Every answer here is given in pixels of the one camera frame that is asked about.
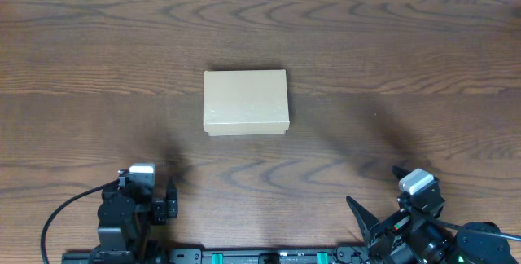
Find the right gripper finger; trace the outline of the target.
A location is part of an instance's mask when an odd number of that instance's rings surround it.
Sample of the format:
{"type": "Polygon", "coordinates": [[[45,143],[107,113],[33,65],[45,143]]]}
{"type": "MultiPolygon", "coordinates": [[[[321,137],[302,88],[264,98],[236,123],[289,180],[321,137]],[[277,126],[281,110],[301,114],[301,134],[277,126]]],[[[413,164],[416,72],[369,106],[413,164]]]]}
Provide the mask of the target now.
{"type": "Polygon", "coordinates": [[[347,196],[346,201],[357,220],[364,242],[366,244],[372,244],[375,241],[376,231],[379,229],[380,221],[351,196],[347,196]]]}
{"type": "Polygon", "coordinates": [[[410,174],[410,171],[394,165],[392,167],[392,173],[397,179],[403,179],[404,177],[410,174]]]}

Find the cardboard box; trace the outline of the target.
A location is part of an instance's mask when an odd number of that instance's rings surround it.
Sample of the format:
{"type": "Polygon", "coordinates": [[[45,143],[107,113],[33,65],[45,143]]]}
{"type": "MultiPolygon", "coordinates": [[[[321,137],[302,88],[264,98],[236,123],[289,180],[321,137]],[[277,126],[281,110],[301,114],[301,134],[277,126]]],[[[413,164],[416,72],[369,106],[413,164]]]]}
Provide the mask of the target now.
{"type": "Polygon", "coordinates": [[[284,69],[204,73],[203,127],[208,135],[285,134],[289,126],[284,69]]]}

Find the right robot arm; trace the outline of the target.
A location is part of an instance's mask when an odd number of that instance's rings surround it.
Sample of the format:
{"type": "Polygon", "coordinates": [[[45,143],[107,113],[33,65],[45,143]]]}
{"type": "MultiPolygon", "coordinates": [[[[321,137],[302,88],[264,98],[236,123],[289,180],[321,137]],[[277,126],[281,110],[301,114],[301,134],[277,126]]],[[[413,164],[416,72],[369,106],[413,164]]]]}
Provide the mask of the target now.
{"type": "Polygon", "coordinates": [[[439,179],[415,169],[392,168],[398,179],[399,210],[379,221],[351,196],[346,197],[361,230],[370,263],[515,263],[509,242],[518,235],[504,233],[493,222],[464,225],[440,220],[445,200],[439,179]]]}

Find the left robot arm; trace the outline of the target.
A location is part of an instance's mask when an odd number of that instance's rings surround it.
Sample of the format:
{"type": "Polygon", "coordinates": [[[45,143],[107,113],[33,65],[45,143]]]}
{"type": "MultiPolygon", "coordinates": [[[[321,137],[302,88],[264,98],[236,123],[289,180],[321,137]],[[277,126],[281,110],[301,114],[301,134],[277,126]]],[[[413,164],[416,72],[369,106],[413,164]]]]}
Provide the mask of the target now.
{"type": "Polygon", "coordinates": [[[151,176],[121,175],[102,192],[98,209],[100,245],[90,263],[159,263],[169,261],[168,252],[150,238],[153,226],[163,226],[178,215],[177,188],[170,178],[164,197],[154,197],[151,176]]]}

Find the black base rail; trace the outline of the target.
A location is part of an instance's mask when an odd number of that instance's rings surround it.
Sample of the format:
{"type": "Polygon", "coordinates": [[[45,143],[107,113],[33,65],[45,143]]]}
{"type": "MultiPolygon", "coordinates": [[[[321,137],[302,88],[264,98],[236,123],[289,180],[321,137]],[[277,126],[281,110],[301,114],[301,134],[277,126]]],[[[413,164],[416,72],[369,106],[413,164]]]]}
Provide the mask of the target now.
{"type": "Polygon", "coordinates": [[[340,246],[325,249],[171,249],[154,252],[142,260],[127,252],[65,253],[62,264],[371,264],[367,249],[340,246]]]}

